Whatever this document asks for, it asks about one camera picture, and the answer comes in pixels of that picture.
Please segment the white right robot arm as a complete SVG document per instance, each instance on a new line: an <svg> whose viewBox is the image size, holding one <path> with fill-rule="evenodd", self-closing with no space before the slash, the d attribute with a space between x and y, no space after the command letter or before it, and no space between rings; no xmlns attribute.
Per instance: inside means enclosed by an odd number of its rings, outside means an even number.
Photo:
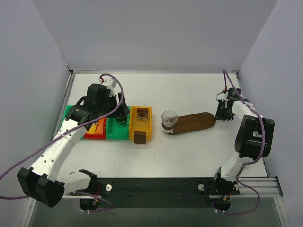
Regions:
<svg viewBox="0 0 303 227"><path fill-rule="evenodd" d="M243 170L267 157L271 151L274 120L259 115L249 100L239 98L240 93L239 88L226 89L219 93L224 94L224 98L216 100L216 120L232 121L234 117L241 120L234 143L235 152L214 176L213 188L220 193L237 190L236 180Z"/></svg>

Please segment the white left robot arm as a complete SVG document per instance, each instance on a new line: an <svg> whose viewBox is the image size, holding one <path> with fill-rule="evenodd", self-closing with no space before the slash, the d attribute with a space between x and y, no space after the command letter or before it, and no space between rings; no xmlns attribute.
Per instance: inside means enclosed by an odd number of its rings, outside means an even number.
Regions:
<svg viewBox="0 0 303 227"><path fill-rule="evenodd" d="M22 168L17 173L25 195L54 207L62 196L71 192L82 190L90 195L97 190L97 176L87 170L79 170L66 178L57 177L71 150L93 123L107 117L126 119L130 111L123 92L115 93L119 85L114 79L91 84L86 96L69 109L52 143L30 168Z"/></svg>

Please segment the clear glass cup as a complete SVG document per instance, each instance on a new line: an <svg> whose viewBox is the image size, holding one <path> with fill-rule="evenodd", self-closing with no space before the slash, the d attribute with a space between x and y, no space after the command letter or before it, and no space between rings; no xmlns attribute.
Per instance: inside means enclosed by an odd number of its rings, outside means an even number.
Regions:
<svg viewBox="0 0 303 227"><path fill-rule="evenodd" d="M170 133L178 121L178 115L172 110L167 110L162 113L161 120L162 130L165 133Z"/></svg>
<svg viewBox="0 0 303 227"><path fill-rule="evenodd" d="M127 122L127 115L116 117L115 120L118 124L125 124Z"/></svg>

